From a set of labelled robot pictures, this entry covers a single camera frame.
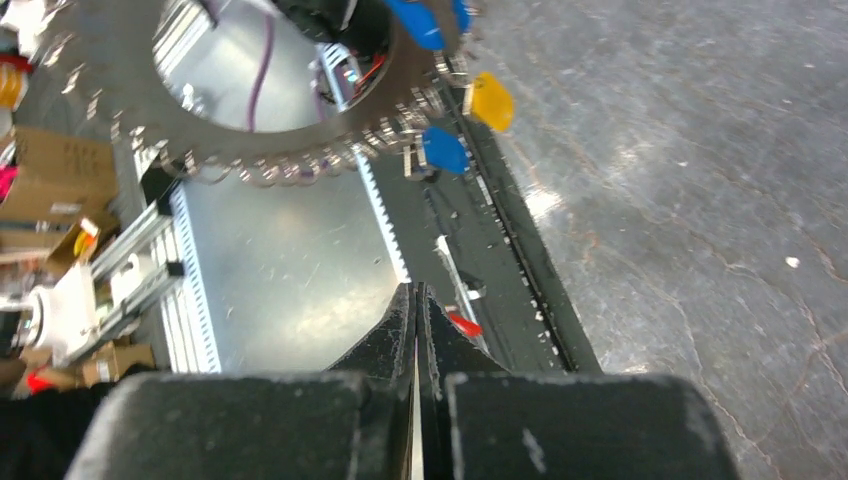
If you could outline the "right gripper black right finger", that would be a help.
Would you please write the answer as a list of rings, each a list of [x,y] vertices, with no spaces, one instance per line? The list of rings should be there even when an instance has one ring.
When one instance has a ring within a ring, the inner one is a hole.
[[[666,374],[511,372],[417,294],[428,479],[735,479],[700,392]]]

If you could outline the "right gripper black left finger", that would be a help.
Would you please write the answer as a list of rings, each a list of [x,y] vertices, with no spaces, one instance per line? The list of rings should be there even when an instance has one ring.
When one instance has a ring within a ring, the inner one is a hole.
[[[154,374],[97,411],[71,479],[407,479],[416,291],[313,372]]]

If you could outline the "red key tag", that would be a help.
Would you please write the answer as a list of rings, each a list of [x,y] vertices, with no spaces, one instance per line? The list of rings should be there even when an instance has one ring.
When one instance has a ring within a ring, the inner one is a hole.
[[[466,337],[476,338],[483,334],[482,327],[466,318],[458,307],[449,305],[446,307],[446,312],[451,323]]]

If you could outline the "steel disc with keyrings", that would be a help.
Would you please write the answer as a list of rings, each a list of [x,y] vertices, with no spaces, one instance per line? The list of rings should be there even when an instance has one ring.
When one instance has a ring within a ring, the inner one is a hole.
[[[365,90],[344,112],[305,126],[270,131],[232,127],[186,108],[161,68],[161,43],[179,28],[177,13],[220,24],[213,1],[47,1],[37,24],[42,67],[63,81],[88,119],[115,141],[151,149],[162,169],[202,179],[208,167],[261,187],[312,183],[355,166],[348,147],[366,155],[403,148],[441,113],[441,83],[462,84],[455,53],[420,47],[385,1],[259,1],[272,19],[306,40],[338,44],[356,58],[379,60]]]

